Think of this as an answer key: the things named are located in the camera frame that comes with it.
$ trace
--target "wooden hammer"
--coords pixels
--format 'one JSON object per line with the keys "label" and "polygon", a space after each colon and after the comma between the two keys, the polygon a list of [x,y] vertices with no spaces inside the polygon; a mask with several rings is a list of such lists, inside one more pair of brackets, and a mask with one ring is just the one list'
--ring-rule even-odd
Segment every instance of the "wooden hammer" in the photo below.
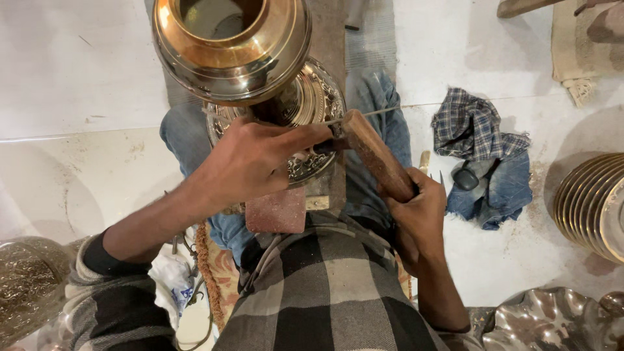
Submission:
{"label": "wooden hammer", "polygon": [[418,195],[418,186],[362,112],[349,110],[344,116],[342,126],[349,146],[358,153],[362,163],[388,195],[403,204]]}

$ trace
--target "sleeve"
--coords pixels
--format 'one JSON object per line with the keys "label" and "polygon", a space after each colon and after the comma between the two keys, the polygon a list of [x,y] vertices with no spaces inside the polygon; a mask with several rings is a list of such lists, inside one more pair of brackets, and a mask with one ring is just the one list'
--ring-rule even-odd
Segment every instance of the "sleeve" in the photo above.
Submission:
{"label": "sleeve", "polygon": [[65,287],[74,334],[71,350],[175,350],[168,313],[154,304],[150,264],[122,262],[102,245],[104,233],[85,241]]}

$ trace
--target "checkered sweater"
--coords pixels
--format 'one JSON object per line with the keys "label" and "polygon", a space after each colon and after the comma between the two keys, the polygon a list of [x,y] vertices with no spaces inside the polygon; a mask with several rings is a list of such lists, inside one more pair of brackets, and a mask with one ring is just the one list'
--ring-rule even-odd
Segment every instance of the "checkered sweater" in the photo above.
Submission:
{"label": "checkered sweater", "polygon": [[[302,234],[257,234],[214,350],[447,350],[403,294],[388,242],[315,215]],[[84,244],[66,292],[73,350],[175,350],[148,265]]]}

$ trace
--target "stack of brass plates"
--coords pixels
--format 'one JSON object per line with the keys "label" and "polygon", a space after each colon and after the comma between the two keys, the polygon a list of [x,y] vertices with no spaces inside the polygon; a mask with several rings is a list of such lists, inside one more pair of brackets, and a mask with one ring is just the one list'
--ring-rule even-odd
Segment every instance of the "stack of brass plates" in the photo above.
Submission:
{"label": "stack of brass plates", "polygon": [[584,162],[561,182],[553,202],[568,240],[624,264],[624,153]]}

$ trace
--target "white floor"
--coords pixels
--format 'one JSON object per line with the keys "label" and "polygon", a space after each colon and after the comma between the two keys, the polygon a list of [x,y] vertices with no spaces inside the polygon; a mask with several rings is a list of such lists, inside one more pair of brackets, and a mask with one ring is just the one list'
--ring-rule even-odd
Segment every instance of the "white floor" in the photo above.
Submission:
{"label": "white floor", "polygon": [[[0,6],[0,239],[65,244],[175,187],[182,176],[158,136],[168,107],[143,1]],[[464,302],[497,305],[544,285],[594,298],[623,290],[624,268],[565,240],[547,206],[566,171],[596,152],[624,150],[624,79],[604,79],[595,100],[576,109],[550,78],[549,7],[509,20],[496,18],[491,0],[394,7],[414,162],[432,148],[429,124],[448,86],[492,99],[502,130],[533,140],[535,199],[517,222],[488,232],[447,216],[447,258]],[[458,163],[434,156],[431,170],[449,174]]]}

